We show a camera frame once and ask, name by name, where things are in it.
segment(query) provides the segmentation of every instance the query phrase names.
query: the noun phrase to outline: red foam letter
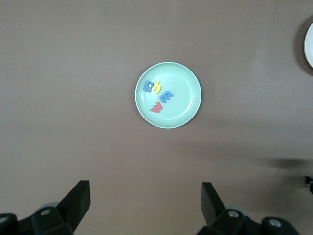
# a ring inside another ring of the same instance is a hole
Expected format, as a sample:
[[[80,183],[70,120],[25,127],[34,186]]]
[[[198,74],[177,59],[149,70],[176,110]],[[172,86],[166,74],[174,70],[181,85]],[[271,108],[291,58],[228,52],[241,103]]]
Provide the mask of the red foam letter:
[[[160,102],[156,103],[155,107],[151,109],[152,112],[159,113],[160,109],[163,109]]]

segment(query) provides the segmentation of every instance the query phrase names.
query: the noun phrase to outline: light green plate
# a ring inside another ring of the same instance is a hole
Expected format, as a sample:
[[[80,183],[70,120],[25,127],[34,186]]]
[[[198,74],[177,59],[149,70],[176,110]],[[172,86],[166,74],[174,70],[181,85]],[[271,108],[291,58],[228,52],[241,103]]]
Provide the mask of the light green plate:
[[[176,128],[189,122],[197,113],[201,88],[196,76],[187,67],[175,62],[163,62],[143,73],[136,86],[135,99],[140,114],[150,124]]]

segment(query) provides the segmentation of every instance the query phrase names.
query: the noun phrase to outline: red letter w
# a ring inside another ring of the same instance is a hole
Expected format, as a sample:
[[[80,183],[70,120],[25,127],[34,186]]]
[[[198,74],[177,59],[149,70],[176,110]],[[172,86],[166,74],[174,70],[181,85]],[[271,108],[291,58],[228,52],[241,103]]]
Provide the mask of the red letter w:
[[[152,112],[159,113],[160,109],[163,109],[160,102],[156,103],[155,107],[151,109]]]

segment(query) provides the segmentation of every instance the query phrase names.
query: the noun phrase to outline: foam letter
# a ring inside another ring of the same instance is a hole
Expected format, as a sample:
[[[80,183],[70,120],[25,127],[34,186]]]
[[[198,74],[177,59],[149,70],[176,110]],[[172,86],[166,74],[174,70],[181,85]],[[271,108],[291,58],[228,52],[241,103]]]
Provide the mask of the foam letter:
[[[159,93],[159,92],[161,91],[161,86],[160,86],[159,84],[160,84],[160,82],[157,81],[157,82],[153,85],[152,91],[156,91],[156,93]]]
[[[170,93],[169,91],[164,92],[164,94],[161,96],[160,100],[162,101],[162,103],[166,104],[167,100],[170,100],[169,97],[173,97],[173,94]]]
[[[156,103],[155,107],[151,109],[152,112],[159,113],[160,109],[163,109],[160,102]]]
[[[145,86],[143,87],[143,90],[145,92],[151,92],[151,88],[153,87],[154,83],[150,81],[146,81]]]

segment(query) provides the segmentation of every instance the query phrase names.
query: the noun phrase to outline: blue foam letter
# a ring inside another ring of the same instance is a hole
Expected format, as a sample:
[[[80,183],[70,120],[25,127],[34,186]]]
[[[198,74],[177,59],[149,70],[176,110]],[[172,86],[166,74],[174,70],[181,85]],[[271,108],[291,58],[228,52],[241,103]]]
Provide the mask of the blue foam letter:
[[[146,81],[145,86],[143,87],[143,90],[145,92],[151,92],[152,87],[154,86],[153,82]]]
[[[169,97],[173,97],[173,94],[170,93],[169,91],[164,92],[164,94],[161,96],[160,100],[162,101],[162,103],[166,104],[167,100],[170,100]]]

